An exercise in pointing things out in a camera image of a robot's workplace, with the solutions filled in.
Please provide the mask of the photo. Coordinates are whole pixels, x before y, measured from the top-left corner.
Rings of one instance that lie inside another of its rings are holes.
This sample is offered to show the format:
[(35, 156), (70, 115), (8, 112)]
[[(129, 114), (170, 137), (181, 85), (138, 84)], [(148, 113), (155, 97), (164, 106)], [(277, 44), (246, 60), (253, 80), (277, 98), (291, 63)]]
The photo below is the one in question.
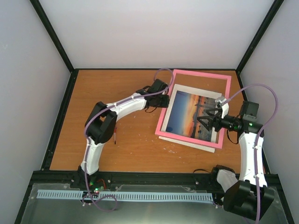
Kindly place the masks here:
[(175, 84), (167, 110), (161, 113), (156, 135), (160, 139), (214, 153), (217, 132), (207, 130), (197, 120), (206, 116), (205, 110), (216, 108), (215, 100), (222, 94)]

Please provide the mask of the pink wooden photo frame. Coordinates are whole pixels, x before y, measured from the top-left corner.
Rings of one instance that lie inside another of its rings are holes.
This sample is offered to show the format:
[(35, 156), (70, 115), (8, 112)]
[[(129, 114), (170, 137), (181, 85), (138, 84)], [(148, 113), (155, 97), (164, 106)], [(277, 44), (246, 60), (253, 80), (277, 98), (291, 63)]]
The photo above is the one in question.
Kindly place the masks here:
[[(220, 75), (212, 73), (204, 73), (198, 71), (189, 71), (189, 70), (178, 70), (173, 71), (174, 81), (170, 85), (169, 96), (171, 97), (171, 92), (175, 84), (185, 85), (189, 87), (194, 87), (198, 89), (214, 91), (221, 93), (225, 98), (229, 97), (231, 79), (229, 75)], [(217, 132), (218, 142), (213, 143), (211, 147), (213, 148), (222, 148), (223, 139), (224, 139), (224, 130)]]

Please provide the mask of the red blue screwdriver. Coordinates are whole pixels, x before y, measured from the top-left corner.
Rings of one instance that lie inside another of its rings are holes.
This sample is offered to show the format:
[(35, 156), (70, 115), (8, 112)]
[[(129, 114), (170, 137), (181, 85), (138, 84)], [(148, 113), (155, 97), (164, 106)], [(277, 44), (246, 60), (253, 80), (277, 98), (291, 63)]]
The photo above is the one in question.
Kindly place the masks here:
[(117, 132), (117, 127), (114, 128), (114, 144), (116, 145), (116, 132)]

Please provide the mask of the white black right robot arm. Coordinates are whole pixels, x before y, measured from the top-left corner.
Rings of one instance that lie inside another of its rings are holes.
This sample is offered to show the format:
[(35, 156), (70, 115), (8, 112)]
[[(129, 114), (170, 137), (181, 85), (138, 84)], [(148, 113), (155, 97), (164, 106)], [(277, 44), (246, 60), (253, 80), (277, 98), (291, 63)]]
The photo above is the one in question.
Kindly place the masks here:
[(274, 200), (274, 193), (268, 189), (263, 173), (264, 132), (263, 126), (256, 121), (259, 105), (244, 101), (239, 114), (234, 117), (228, 114), (229, 106), (224, 97), (217, 98), (215, 103), (215, 108), (206, 109), (206, 115), (197, 120), (209, 131), (236, 132), (241, 150), (239, 177), (225, 166), (217, 165), (212, 170), (224, 191), (224, 210), (259, 221)]

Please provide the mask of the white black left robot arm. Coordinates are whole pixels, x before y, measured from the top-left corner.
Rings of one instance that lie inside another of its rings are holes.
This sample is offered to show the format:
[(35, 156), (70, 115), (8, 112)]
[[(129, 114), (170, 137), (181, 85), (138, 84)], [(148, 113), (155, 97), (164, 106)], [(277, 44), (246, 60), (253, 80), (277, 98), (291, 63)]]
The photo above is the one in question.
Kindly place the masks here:
[(149, 107), (167, 108), (170, 97), (169, 86), (160, 79), (156, 79), (151, 86), (137, 90), (131, 96), (120, 101), (104, 104), (98, 102), (89, 115), (84, 128), (86, 150), (81, 169), (81, 183), (87, 188), (96, 185), (100, 156), (104, 145), (114, 136), (116, 123), (123, 117)]

